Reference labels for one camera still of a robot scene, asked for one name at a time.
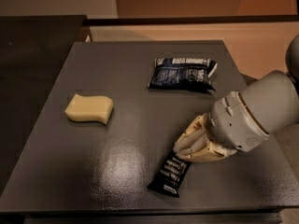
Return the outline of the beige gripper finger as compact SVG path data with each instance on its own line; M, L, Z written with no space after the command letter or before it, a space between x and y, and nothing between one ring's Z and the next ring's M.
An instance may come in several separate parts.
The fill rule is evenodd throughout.
M198 152L199 150L203 149L205 146L206 146L206 139L205 139L205 137L199 138L198 140L196 140L194 143L192 143L188 147L183 148L179 152L179 155L180 156L192 155L192 154Z
M205 137L205 131L203 129L199 129L191 134L183 136L181 139L177 140L174 145L173 150L176 153L179 153L183 148L188 147L192 143L194 143L199 138Z

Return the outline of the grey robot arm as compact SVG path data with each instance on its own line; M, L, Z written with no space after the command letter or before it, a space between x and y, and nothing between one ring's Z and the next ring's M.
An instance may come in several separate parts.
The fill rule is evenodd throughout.
M299 35L288 46L288 71L273 71L242 91L218 99L195 118L173 147L189 162L219 161L250 152L271 133L299 120Z

